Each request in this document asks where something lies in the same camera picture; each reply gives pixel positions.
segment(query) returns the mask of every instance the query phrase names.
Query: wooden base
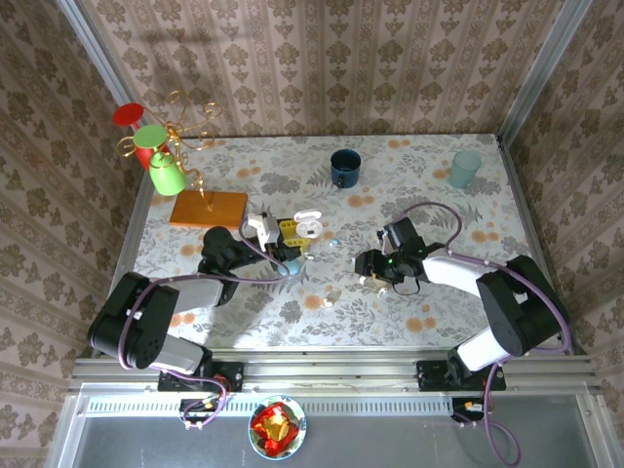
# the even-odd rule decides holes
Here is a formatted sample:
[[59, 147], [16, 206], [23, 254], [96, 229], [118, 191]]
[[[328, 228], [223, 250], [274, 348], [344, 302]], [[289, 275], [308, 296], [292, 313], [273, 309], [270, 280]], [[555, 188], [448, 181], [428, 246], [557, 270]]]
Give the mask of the wooden base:
[[[197, 190], [180, 192], [169, 223], [181, 227], [238, 229], [245, 214], [247, 193], [207, 191], [204, 195], [206, 199]], [[209, 211], [207, 201], [212, 205], [212, 211]]]

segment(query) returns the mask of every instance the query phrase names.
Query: patterned tablecloth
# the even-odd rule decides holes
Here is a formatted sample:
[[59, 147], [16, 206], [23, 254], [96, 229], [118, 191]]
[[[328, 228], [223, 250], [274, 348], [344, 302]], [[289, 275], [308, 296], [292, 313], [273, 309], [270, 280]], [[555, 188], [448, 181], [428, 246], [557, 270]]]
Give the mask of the patterned tablecloth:
[[[360, 180], [350, 189], [332, 186], [330, 157], [352, 148], [363, 159]], [[467, 189], [446, 177], [453, 155], [477, 150], [482, 167]], [[311, 247], [300, 273], [286, 283], [242, 285], [232, 300], [174, 316], [170, 333], [211, 347], [278, 345], [386, 345], [450, 347], [481, 330], [487, 319], [481, 301], [444, 286], [423, 284], [421, 292], [377, 296], [379, 285], [363, 286], [352, 258], [377, 248], [375, 231], [407, 206], [434, 200], [455, 207], [464, 230], [454, 249], [487, 258], [528, 254], [527, 239], [491, 135], [317, 136], [220, 140], [190, 155], [212, 189], [245, 191], [248, 212], [291, 217], [305, 209], [323, 212], [325, 230]], [[135, 271], [152, 278], [197, 271], [203, 229], [169, 225], [174, 198], [154, 194]], [[455, 222], [440, 209], [410, 216], [427, 244], [444, 242]], [[330, 239], [338, 239], [332, 247]], [[268, 262], [242, 268], [239, 276], [268, 278]], [[401, 293], [415, 287], [402, 285]], [[337, 298], [332, 308], [323, 299]]]

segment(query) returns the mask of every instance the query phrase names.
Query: damask wallpaper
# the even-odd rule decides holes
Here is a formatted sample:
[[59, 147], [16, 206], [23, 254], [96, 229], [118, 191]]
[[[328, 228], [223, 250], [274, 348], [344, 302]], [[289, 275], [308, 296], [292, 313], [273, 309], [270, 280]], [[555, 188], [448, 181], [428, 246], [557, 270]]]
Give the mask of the damask wallpaper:
[[221, 136], [496, 133], [563, 0], [80, 0], [134, 97]]
[[0, 1], [0, 466], [42, 466], [142, 168], [54, 2]]
[[624, 441], [624, 2], [594, 0], [512, 147]]

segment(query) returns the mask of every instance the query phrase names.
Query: blue mug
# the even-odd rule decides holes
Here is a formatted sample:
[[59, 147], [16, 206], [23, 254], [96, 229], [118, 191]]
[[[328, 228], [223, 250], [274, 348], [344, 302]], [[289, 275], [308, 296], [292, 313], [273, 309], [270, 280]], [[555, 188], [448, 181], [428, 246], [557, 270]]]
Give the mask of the blue mug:
[[358, 183], [362, 158], [352, 149], [339, 149], [331, 156], [331, 181], [338, 188]]

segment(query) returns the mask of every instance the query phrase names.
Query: light blue cup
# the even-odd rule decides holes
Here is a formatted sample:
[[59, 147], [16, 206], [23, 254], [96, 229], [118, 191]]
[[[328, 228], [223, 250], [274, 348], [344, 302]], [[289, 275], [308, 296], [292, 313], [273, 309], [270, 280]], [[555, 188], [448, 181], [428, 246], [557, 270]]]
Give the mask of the light blue cup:
[[455, 188], [466, 188], [481, 167], [481, 156], [477, 151], [459, 151], [452, 159], [448, 183]]

